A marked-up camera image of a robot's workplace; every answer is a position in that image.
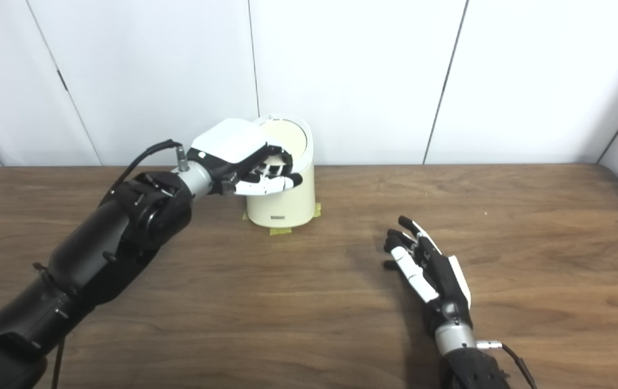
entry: robot finger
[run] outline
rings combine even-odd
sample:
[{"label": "robot finger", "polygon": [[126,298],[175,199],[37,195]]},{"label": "robot finger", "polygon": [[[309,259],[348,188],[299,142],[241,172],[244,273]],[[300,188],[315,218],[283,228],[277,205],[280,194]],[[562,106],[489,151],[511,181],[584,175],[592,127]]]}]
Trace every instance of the robot finger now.
[{"label": "robot finger", "polygon": [[388,229],[388,236],[395,236],[398,239],[400,239],[402,244],[405,246],[405,249],[407,249],[410,252],[414,251],[414,249],[417,247],[417,241],[415,241],[415,239],[413,239],[408,234],[405,234],[405,232],[394,230],[394,229]]},{"label": "robot finger", "polygon": [[433,248],[435,248],[436,251],[441,253],[441,251],[439,250],[438,246],[436,246],[436,244],[434,243],[434,239],[432,239],[431,236],[429,236],[429,234],[427,234],[427,232],[422,227],[420,227],[419,224],[417,224],[417,222],[415,222],[412,219],[408,219],[405,216],[398,217],[397,222],[401,226],[403,226],[406,229],[408,229],[408,231],[412,232],[412,234],[414,234],[417,237],[417,241],[418,242],[421,243],[422,242],[421,238],[425,237],[425,238],[428,239],[428,241],[430,241],[430,243],[433,246]]},{"label": "robot finger", "polygon": [[257,182],[250,182],[249,180],[240,180],[235,185],[235,195],[240,196],[264,196],[272,193],[283,192],[290,190],[302,184],[302,176],[298,173],[292,173],[288,176],[268,177],[268,176],[255,176],[258,177]]},{"label": "robot finger", "polygon": [[439,297],[428,274],[424,269],[417,266],[398,237],[388,236],[386,247],[390,248],[390,255],[397,263],[400,271],[405,275],[405,278],[407,278],[407,281],[412,285],[412,288],[420,295],[423,302],[428,303]]}]

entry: robotic hand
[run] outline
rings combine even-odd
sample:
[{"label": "robotic hand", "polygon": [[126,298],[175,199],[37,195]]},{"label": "robotic hand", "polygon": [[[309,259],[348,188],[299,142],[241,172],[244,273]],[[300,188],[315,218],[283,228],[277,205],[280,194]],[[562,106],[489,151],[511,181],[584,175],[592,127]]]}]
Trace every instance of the robotic hand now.
[{"label": "robotic hand", "polygon": [[470,317],[471,295],[455,256],[445,257],[427,232],[405,216],[398,223],[416,238],[388,230],[383,247],[393,259],[388,270],[400,269],[424,302],[424,324],[442,355],[441,387],[445,389],[509,389],[506,374],[494,357],[481,350],[503,348],[536,389],[529,370],[509,347],[496,340],[475,341]]},{"label": "robotic hand", "polygon": [[[178,168],[125,180],[148,155],[175,148]],[[269,157],[279,160],[267,165]],[[97,305],[118,296],[207,194],[266,195],[302,182],[292,156],[253,123],[227,119],[185,153],[171,140],[148,148],[109,188],[99,207],[62,242],[39,277],[0,309],[0,387],[29,388],[46,355]]]}]

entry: black fingertip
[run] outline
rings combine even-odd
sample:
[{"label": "black fingertip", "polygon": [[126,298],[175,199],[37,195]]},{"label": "black fingertip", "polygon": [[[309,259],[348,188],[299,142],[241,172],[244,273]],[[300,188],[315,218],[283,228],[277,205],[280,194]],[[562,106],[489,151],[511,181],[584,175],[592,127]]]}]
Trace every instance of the black fingertip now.
[{"label": "black fingertip", "polygon": [[301,185],[302,182],[304,182],[304,179],[302,178],[302,175],[300,175],[299,173],[294,173],[294,174],[288,175],[287,178],[292,180],[292,185],[294,187],[297,187],[297,186]]},{"label": "black fingertip", "polygon": [[417,229],[415,227],[415,223],[412,221],[412,219],[408,219],[405,216],[400,216],[397,219],[397,223],[400,224],[401,226],[405,227],[406,229],[412,231],[412,229]]},{"label": "black fingertip", "polygon": [[386,253],[390,253],[396,247],[405,247],[405,246],[403,246],[402,242],[400,241],[400,238],[398,238],[397,236],[388,236],[386,238],[386,245],[383,246],[383,249],[386,251]]},{"label": "black fingertip", "polygon": [[388,259],[386,261],[383,261],[381,265],[383,265],[383,268],[385,270],[397,270],[398,269],[397,262],[394,261],[393,259]]}]

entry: yellow masking tape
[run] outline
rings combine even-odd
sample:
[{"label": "yellow masking tape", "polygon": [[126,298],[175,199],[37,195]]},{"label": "yellow masking tape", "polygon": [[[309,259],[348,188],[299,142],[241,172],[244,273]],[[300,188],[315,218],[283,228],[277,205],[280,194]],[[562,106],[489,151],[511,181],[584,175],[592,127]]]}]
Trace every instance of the yellow masking tape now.
[{"label": "yellow masking tape", "polygon": [[290,234],[292,229],[270,229],[271,236],[279,236],[279,234]]}]

